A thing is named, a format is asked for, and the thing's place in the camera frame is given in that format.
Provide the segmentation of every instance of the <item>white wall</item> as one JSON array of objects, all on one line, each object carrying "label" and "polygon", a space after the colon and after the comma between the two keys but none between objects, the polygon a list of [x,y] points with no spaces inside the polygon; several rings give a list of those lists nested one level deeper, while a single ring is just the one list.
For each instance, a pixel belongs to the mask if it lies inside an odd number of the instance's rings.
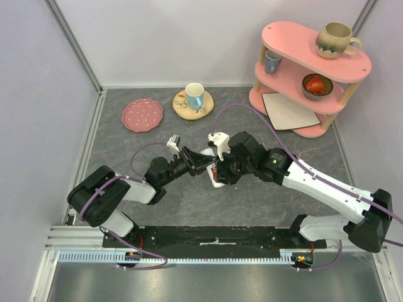
[{"label": "white wall", "polygon": [[[403,2],[379,1],[359,37],[372,71],[337,118],[354,180],[392,194],[403,216]],[[387,238],[403,242],[403,226],[392,222]],[[390,247],[403,282],[403,249]]]},{"label": "white wall", "polygon": [[25,302],[96,93],[42,0],[0,7],[0,300]]},{"label": "white wall", "polygon": [[365,0],[57,0],[104,86],[251,84],[278,20],[353,25]]}]

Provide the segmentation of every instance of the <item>pink wooden shelf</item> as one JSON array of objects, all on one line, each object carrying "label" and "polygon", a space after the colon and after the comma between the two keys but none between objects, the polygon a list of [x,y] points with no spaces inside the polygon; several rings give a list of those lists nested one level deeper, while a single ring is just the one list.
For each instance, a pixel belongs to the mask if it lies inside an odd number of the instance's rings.
[{"label": "pink wooden shelf", "polygon": [[[316,116],[319,121],[321,121],[321,123],[324,122],[324,120],[326,119],[326,115],[321,115],[320,113],[316,113]],[[326,130],[321,129],[321,124],[305,128],[293,129],[292,131],[294,131],[296,134],[301,135],[302,137],[307,138],[319,137],[326,132]]]},{"label": "pink wooden shelf", "polygon": [[[263,103],[263,93],[276,93],[272,88],[269,88],[263,84],[260,85],[259,91],[255,91],[251,89],[249,92],[249,102],[252,107],[256,110],[262,112],[264,115],[267,115],[266,108]],[[326,115],[322,115],[320,113],[316,113],[317,118],[321,123],[326,119]],[[305,128],[293,129],[295,133],[301,135],[302,137],[315,138],[323,135],[326,131],[321,129],[321,125],[315,125]]]},{"label": "pink wooden shelf", "polygon": [[338,104],[338,99],[342,95],[344,89],[335,82],[333,82],[332,93],[327,97],[316,101],[306,98],[302,93],[302,79],[307,74],[311,74],[312,71],[291,60],[284,58],[278,66],[275,74],[267,74],[264,71],[264,65],[260,65],[259,63],[256,64],[254,72],[258,80],[264,85],[278,91],[316,113],[331,115],[344,108],[343,105]]},{"label": "pink wooden shelf", "polygon": [[277,21],[264,27],[262,42],[270,50],[334,81],[355,83],[371,71],[371,61],[363,52],[324,59],[315,49],[318,32],[291,21]]}]

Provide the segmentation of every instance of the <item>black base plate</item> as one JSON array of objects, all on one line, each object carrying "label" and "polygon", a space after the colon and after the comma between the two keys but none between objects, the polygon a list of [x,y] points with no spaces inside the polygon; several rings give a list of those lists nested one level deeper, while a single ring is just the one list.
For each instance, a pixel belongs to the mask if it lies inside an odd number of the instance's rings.
[{"label": "black base plate", "polygon": [[[275,226],[143,226],[131,231],[124,239],[138,247],[167,258],[277,258],[280,249],[310,249],[296,246],[287,228]],[[200,245],[201,243],[236,243],[227,245]],[[115,237],[106,234],[102,246],[126,248]],[[325,249],[326,241],[315,242],[315,249]]]}]

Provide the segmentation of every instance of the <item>wooden coaster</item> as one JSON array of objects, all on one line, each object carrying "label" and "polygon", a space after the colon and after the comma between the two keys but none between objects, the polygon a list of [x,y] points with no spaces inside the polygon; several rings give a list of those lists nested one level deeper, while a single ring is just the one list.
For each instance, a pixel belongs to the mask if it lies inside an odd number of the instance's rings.
[{"label": "wooden coaster", "polygon": [[172,101],[172,107],[174,111],[185,120],[194,121],[204,118],[207,114],[212,112],[214,108],[214,100],[212,95],[208,91],[204,92],[203,107],[199,110],[193,110],[189,107],[188,102],[186,102],[186,94],[184,90],[175,95]]}]

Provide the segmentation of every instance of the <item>small blue cup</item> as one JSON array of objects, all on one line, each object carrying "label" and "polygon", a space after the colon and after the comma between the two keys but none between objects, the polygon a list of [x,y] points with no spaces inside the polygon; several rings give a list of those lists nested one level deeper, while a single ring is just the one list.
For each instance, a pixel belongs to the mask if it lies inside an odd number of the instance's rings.
[{"label": "small blue cup", "polygon": [[283,57],[281,55],[267,49],[266,60],[264,61],[264,71],[267,74],[274,74],[282,59]]},{"label": "small blue cup", "polygon": [[188,105],[193,110],[203,107],[204,87],[199,83],[191,83],[184,89]]}]

